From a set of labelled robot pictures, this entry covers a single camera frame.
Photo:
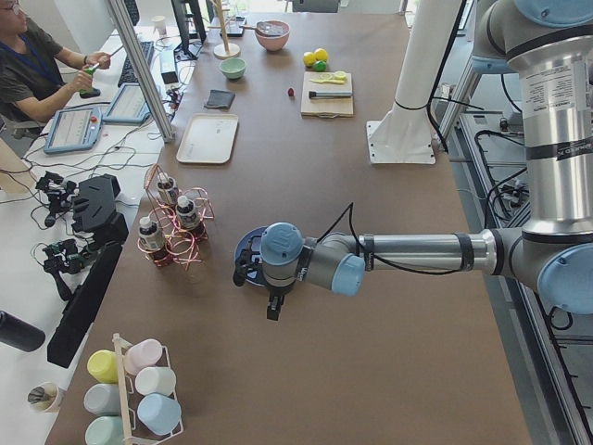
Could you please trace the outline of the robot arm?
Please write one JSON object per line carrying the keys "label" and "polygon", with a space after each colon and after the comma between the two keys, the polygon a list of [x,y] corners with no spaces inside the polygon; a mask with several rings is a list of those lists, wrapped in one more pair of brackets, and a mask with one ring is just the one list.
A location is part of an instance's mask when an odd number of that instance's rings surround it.
{"label": "robot arm", "polygon": [[592,109],[588,1],[485,1],[474,55],[520,78],[530,216],[520,228],[477,234],[338,235],[306,238],[287,222],[268,226],[259,270],[277,320],[296,281],[355,295],[377,268],[444,275],[480,270],[532,288],[566,312],[592,311]]}

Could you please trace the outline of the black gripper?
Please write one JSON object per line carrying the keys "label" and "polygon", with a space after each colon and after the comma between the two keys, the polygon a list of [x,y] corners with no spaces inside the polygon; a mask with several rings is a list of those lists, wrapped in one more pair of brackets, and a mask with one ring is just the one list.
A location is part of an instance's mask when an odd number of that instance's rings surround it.
{"label": "black gripper", "polygon": [[282,279],[264,277],[264,279],[270,293],[266,317],[268,320],[278,321],[284,297],[293,289],[296,279],[294,277]]}

